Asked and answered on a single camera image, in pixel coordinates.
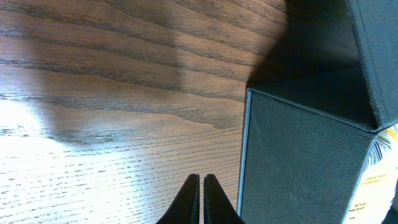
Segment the yellow snack bag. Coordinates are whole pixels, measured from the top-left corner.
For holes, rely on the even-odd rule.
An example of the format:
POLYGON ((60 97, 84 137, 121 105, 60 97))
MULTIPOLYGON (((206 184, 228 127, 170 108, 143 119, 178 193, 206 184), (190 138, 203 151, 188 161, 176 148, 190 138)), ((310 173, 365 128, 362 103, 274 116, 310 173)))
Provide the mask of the yellow snack bag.
POLYGON ((394 204, 396 182, 397 125, 394 125, 379 133, 371 144, 345 223, 382 223, 394 204))

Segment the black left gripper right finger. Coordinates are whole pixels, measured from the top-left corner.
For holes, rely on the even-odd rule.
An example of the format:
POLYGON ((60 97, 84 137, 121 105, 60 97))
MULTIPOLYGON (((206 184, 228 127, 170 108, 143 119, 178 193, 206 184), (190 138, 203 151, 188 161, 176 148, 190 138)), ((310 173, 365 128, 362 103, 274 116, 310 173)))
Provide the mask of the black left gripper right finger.
POLYGON ((204 224, 244 224, 214 174, 204 179, 204 224))

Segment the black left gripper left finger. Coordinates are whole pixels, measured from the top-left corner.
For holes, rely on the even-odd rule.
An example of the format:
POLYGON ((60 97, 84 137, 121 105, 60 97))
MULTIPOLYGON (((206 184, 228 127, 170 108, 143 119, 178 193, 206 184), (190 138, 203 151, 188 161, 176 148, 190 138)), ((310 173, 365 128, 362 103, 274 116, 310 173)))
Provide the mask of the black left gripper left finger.
POLYGON ((190 174, 170 207, 156 224, 198 224, 200 219, 200 176, 190 174))

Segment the dark green box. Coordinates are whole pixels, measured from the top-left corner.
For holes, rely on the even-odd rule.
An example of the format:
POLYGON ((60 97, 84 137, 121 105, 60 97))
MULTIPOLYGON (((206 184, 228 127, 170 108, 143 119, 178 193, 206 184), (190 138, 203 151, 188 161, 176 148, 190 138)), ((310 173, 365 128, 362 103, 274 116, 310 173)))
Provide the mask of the dark green box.
POLYGON ((241 219, 344 222, 372 145, 397 123, 397 2, 288 1, 245 106, 241 219))

